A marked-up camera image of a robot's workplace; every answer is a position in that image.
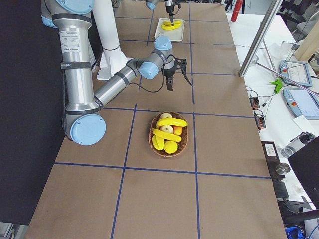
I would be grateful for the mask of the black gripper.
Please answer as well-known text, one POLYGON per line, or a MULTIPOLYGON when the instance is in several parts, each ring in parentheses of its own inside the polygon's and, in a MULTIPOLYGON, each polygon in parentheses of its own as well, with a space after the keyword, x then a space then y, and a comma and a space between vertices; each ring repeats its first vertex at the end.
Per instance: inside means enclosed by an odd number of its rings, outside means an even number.
POLYGON ((166 77, 166 87, 169 91, 173 91, 173 77, 177 70, 181 70, 186 81, 192 86, 192 82, 187 76, 187 60, 185 58, 172 57, 172 61, 166 64, 163 75, 166 77))
POLYGON ((172 26, 174 26, 174 11, 175 6, 178 7, 178 9, 181 9, 181 4, 178 0, 165 0, 165 8, 166 12, 169 14, 170 23, 172 26))

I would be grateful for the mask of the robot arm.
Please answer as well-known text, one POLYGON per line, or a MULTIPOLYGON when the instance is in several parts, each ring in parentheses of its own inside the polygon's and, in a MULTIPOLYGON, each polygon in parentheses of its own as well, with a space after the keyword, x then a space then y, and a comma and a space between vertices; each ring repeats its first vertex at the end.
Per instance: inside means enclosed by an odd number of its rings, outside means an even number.
MULTIPOLYGON (((154 10, 159 0, 146 0, 146 6, 149 10, 154 10)), ((169 14, 170 25, 175 26, 174 23, 174 11, 175 6, 181 8, 180 2, 178 0, 164 0, 166 12, 169 14)))
POLYGON ((155 40, 154 50, 146 58, 127 58, 121 51, 112 3, 109 0, 43 0, 44 25, 59 31, 63 60, 65 136, 80 145, 100 141, 107 125, 100 109, 124 90, 137 76, 146 79, 162 73, 172 89, 176 70, 186 71, 187 61, 176 58, 168 37, 155 40), (102 44, 105 83, 93 89, 92 54, 88 30, 95 23, 102 44))

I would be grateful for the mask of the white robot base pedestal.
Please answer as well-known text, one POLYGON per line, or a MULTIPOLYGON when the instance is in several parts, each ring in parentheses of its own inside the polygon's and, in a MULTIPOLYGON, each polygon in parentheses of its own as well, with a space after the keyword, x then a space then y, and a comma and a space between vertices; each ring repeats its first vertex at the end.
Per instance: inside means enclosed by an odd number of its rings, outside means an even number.
POLYGON ((103 49, 97 79, 107 81, 126 65, 129 58, 120 47, 111 0, 95 0, 93 16, 103 49))

